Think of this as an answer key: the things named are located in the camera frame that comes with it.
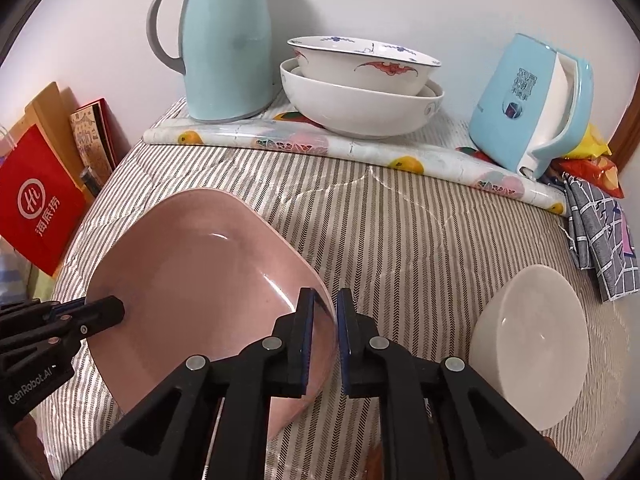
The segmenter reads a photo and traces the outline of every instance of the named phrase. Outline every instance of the stacked bowl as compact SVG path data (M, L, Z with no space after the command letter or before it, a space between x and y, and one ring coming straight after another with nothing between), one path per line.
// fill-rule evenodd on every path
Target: stacked bowl
M403 46L338 36L289 40L295 58L280 65L289 101L327 130L381 139L420 129L444 92L430 80L440 62Z

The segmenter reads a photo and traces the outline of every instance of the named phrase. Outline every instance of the round logo on pitcher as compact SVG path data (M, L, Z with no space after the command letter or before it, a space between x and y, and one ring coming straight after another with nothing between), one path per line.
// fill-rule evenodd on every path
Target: round logo on pitcher
M18 191L18 211L27 220L37 218L45 204L44 186L37 178L30 178Z

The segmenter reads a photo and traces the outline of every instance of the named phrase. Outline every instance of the red paper bag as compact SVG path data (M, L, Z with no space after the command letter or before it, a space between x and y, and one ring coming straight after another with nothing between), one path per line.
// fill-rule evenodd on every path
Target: red paper bag
M0 166L0 236L53 275L84 212L84 196L36 125Z

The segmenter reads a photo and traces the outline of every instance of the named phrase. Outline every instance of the pink bowl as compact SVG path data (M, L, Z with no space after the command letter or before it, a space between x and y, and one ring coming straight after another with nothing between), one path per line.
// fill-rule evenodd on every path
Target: pink bowl
M337 347L335 314L324 283L302 257L235 196L192 189L163 200L138 220L95 269L87 301L120 298L123 322L89 339L118 405L128 412L186 358L238 354L271 335L296 309L303 286L316 308L307 395L273 399L269 437L322 389Z

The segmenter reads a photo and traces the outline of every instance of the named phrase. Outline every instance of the brown wooden trim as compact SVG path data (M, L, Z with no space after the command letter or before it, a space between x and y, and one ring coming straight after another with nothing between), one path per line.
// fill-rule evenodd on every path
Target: brown wooden trim
M636 92L631 99L631 104L609 141L609 147L613 153L610 159L618 167L618 171L622 171L629 162L638 144L640 144L640 78L636 83Z

